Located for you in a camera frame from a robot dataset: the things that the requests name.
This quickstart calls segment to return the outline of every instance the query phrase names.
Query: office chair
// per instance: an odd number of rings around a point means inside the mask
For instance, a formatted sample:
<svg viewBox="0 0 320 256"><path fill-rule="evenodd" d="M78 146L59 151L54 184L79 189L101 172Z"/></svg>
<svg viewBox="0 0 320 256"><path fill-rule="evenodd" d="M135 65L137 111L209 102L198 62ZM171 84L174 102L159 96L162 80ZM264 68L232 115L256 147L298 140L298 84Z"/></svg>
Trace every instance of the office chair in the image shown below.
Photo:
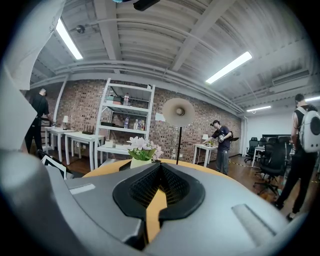
<svg viewBox="0 0 320 256"><path fill-rule="evenodd" d="M269 138L267 143L269 144L276 144L278 143L278 138Z"/></svg>
<svg viewBox="0 0 320 256"><path fill-rule="evenodd" d="M260 195L263 191L266 189L270 189L275 196L278 195L278 187L277 185L272 185L271 180L277 179L276 177L281 176L285 172L285 166L286 166L286 150L283 144L266 144L266 156L271 152L270 158L263 157L263 160L261 161L261 173L265 175L269 175L268 181L266 182L255 182L253 184L253 187L255 188L256 185L263 185L263 189L257 193L257 195Z"/></svg>
<svg viewBox="0 0 320 256"><path fill-rule="evenodd" d="M263 146L266 145L266 144L267 144L266 138L261 138L261 139L259 140L259 147L263 147Z"/></svg>
<svg viewBox="0 0 320 256"><path fill-rule="evenodd" d="M280 137L278 139L278 142L279 144L282 144L283 147L285 148L285 151L286 151L286 155L285 155L285 160L286 160L286 163L285 163L285 168L284 170L287 169L287 166L290 166L291 165L291 155L290 155L290 152L293 148L293 144L290 143L290 137L289 136L284 136L284 137Z"/></svg>
<svg viewBox="0 0 320 256"><path fill-rule="evenodd" d="M289 136L283 136L283 137L279 137L278 138L278 142L279 143L290 143L290 137Z"/></svg>
<svg viewBox="0 0 320 256"><path fill-rule="evenodd" d="M246 148L246 154L250 156L250 158L246 158L244 162L251 161L254 159L255 155L255 148L258 147L259 141L257 137L252 137L251 140L249 140L249 147Z"/></svg>
<svg viewBox="0 0 320 256"><path fill-rule="evenodd" d="M264 145L264 152L260 158L260 165L263 165L264 163L266 163L270 160L272 152L274 151L274 147L275 147L274 144L271 144L271 143L266 143ZM258 170L255 172L255 175L261 174L261 173L263 173L263 172L261 170Z"/></svg>

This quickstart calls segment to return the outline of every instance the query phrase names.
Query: white backpack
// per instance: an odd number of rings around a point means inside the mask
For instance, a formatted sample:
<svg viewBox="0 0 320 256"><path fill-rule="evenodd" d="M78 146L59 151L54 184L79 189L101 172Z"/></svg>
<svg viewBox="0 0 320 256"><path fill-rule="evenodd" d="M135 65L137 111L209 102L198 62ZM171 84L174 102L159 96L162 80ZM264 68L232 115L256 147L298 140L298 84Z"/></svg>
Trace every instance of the white backpack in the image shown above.
<svg viewBox="0 0 320 256"><path fill-rule="evenodd" d="M320 151L320 115L317 111L306 111L303 107L297 108L303 114L300 126L299 139L301 146L307 153Z"/></svg>

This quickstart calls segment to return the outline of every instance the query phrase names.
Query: white flower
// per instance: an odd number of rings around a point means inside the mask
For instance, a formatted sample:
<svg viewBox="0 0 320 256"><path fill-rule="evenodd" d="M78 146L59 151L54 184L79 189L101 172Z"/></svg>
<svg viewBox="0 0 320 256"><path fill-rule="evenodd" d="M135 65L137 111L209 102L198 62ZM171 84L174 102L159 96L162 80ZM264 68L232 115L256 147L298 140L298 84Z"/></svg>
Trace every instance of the white flower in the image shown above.
<svg viewBox="0 0 320 256"><path fill-rule="evenodd" d="M130 137L130 140L128 140L127 142L129 142L131 144L137 144L137 140L138 140L138 136L136 136L135 138Z"/></svg>
<svg viewBox="0 0 320 256"><path fill-rule="evenodd" d="M129 151L132 151L132 150L134 150L134 149L137 148L137 145L136 145L136 144L125 145L125 146L126 146L126 148L127 148Z"/></svg>
<svg viewBox="0 0 320 256"><path fill-rule="evenodd" d="M161 151L161 147L157 146L156 151L154 152L154 155L152 156L153 160L159 160L159 157L163 154Z"/></svg>
<svg viewBox="0 0 320 256"><path fill-rule="evenodd" d="M150 141L150 145L151 145L152 149L156 149L157 148L157 146L154 144L153 141Z"/></svg>
<svg viewBox="0 0 320 256"><path fill-rule="evenodd" d="M145 139L142 137L140 137L135 143L138 150L142 150L142 148L147 145L147 143L145 142Z"/></svg>
<svg viewBox="0 0 320 256"><path fill-rule="evenodd" d="M147 143L145 146L142 147L144 150L152 150L153 147L151 144Z"/></svg>

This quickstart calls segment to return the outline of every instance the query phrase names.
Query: potted plant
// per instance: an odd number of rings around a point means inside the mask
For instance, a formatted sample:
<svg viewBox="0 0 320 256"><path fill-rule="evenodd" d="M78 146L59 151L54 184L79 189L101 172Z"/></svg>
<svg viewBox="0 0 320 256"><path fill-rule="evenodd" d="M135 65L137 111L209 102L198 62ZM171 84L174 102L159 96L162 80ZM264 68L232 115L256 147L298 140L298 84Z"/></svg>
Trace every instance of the potted plant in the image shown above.
<svg viewBox="0 0 320 256"><path fill-rule="evenodd" d="M130 168L136 168L139 166L151 164L152 160L158 160L163 152L161 147L154 145L152 141L148 139L136 136L131 137L129 141L131 145L128 146L128 152L132 156Z"/></svg>

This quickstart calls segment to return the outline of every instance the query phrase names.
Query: flower pot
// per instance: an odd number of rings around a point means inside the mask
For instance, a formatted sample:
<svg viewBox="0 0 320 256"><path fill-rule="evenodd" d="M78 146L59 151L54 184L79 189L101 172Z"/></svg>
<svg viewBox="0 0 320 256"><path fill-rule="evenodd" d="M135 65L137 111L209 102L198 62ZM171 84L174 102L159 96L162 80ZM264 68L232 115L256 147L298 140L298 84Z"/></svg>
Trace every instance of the flower pot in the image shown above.
<svg viewBox="0 0 320 256"><path fill-rule="evenodd" d="M148 164L151 164L151 159L149 159L147 161L142 161L142 160L138 160L138 159L132 158L130 169L133 169L133 168L136 168L136 167L139 167L139 166L148 165Z"/></svg>

